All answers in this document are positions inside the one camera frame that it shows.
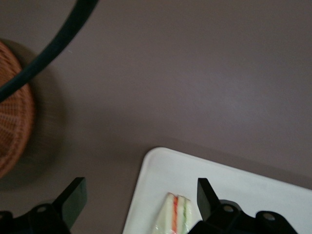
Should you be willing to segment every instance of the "white plate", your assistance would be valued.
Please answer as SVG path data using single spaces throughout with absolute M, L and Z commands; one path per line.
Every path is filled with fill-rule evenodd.
M 299 234 L 311 234 L 311 190 L 167 148 L 155 148 L 145 156 L 123 234 L 150 234 L 167 192 L 193 202 L 197 223 L 199 177 L 209 180 L 219 199 L 235 201 L 246 214 L 274 211 Z

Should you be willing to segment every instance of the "screw hole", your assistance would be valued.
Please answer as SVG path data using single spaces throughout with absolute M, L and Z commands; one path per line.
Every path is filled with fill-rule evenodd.
M 47 208 L 45 206 L 41 206 L 37 209 L 37 212 L 38 213 L 41 213 L 41 212 L 45 212 L 47 210 Z

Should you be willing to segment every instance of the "sandwich slice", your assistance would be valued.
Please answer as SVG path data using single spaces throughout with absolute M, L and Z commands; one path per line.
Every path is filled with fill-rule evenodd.
M 183 196 L 167 193 L 152 234 L 187 234 L 192 223 L 191 201 Z

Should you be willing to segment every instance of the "wicker basket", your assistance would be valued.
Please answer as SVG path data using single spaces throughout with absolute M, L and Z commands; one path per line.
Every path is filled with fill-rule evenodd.
M 21 71 L 12 52 L 0 42 L 0 86 Z M 22 155 L 35 117 L 33 95 L 28 84 L 0 103 L 0 178 Z

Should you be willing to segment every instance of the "brown wicker basket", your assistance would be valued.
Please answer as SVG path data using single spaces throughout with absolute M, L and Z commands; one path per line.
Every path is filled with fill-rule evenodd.
M 0 86 L 21 71 L 12 52 L 0 42 Z M 34 98 L 28 84 L 0 103 L 0 178 L 22 155 L 35 117 Z

